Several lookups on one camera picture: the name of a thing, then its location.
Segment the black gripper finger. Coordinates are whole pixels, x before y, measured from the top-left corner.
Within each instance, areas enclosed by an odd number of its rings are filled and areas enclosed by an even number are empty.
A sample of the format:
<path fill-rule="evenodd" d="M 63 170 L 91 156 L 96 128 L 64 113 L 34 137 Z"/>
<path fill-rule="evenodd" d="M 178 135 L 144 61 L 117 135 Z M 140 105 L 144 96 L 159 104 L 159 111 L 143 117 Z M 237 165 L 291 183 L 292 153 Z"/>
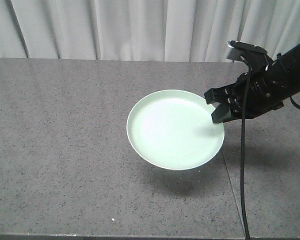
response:
<path fill-rule="evenodd" d="M 238 115 L 227 105 L 219 104 L 211 114 L 214 124 L 227 123 L 238 119 Z"/>
<path fill-rule="evenodd" d="M 232 103 L 232 86 L 210 88 L 204 93 L 204 98 L 207 104 L 220 103 L 230 105 Z"/>

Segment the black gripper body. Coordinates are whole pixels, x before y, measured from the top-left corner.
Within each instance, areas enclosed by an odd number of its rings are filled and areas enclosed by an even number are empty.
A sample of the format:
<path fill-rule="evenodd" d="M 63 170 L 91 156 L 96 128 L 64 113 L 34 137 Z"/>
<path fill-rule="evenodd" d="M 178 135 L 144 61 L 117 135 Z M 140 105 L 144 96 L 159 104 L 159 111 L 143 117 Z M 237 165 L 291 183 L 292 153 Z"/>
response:
<path fill-rule="evenodd" d="M 254 119 L 282 108 L 283 100 L 272 92 L 262 76 L 269 60 L 264 56 L 261 60 L 240 56 L 239 61 L 248 66 L 248 72 L 241 74 L 235 83 L 223 88 L 223 118 Z"/>

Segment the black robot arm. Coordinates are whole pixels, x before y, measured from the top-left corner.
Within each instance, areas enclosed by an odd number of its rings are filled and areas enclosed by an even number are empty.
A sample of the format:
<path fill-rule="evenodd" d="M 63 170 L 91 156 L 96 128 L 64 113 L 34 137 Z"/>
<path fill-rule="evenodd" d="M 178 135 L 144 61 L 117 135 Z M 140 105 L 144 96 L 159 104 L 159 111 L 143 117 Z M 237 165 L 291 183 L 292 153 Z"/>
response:
<path fill-rule="evenodd" d="M 218 103 L 212 112 L 215 124 L 241 118 L 254 119 L 283 107 L 283 101 L 300 92 L 300 43 L 273 60 L 260 46 L 229 41 L 227 59 L 248 66 L 235 83 L 204 93 L 207 104 Z"/>

